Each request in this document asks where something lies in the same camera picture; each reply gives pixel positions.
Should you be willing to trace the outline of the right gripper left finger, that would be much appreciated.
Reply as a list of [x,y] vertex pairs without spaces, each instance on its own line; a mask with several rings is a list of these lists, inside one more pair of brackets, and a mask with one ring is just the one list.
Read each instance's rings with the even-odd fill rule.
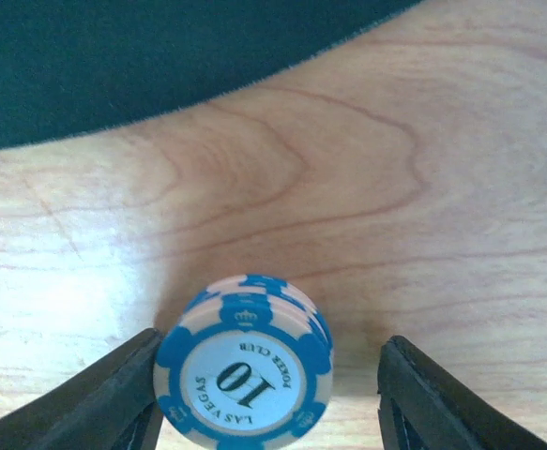
[[162,333],[147,328],[48,394],[0,419],[0,449],[154,449]]

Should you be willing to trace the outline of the blue white poker chip stack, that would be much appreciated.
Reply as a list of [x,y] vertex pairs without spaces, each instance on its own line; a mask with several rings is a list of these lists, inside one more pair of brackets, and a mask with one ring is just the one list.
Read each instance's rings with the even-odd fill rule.
[[280,449],[323,416],[334,345],[312,300],[286,280],[246,274],[197,294],[156,353],[166,419],[206,449]]

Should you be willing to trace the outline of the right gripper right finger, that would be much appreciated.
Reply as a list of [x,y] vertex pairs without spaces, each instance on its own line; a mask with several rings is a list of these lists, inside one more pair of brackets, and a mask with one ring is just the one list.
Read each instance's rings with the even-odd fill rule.
[[382,347],[377,383],[386,449],[547,449],[405,337]]

